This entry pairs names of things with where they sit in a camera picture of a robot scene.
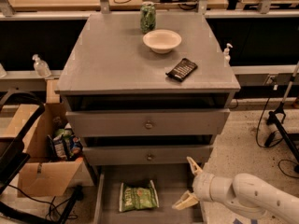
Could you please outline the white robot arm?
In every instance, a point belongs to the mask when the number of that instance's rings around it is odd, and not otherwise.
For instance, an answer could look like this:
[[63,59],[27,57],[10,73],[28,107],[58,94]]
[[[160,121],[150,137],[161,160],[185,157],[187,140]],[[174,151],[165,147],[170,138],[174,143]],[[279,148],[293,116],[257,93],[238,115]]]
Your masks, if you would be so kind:
[[172,208],[183,210],[200,201],[221,203],[242,217],[259,219],[268,211],[288,224],[299,224],[299,199],[250,174],[233,178],[205,172],[192,157],[188,157],[194,176],[192,191],[185,191]]

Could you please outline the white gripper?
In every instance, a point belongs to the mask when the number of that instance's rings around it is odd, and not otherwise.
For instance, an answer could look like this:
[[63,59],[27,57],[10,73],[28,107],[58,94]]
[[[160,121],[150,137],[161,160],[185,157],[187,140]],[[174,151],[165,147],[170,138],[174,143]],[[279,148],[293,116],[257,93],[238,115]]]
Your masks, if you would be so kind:
[[193,193],[185,191],[177,202],[172,205],[175,210],[183,210],[194,206],[199,201],[211,202],[210,186],[213,178],[211,173],[203,172],[203,169],[196,163],[192,157],[188,157],[187,161],[190,165],[192,173],[195,175],[192,183]]

